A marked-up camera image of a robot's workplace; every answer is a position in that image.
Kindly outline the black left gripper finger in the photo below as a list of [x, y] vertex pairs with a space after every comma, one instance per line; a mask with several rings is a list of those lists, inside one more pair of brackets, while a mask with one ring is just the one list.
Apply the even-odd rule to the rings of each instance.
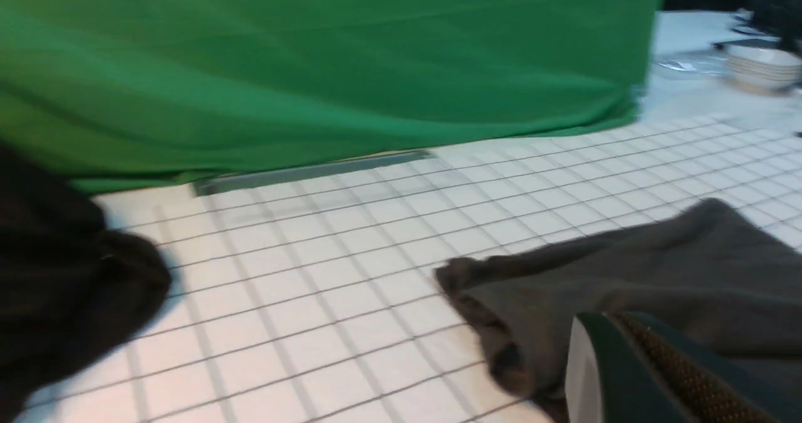
[[800, 404], [644, 313], [580, 313], [570, 422], [799, 422]]

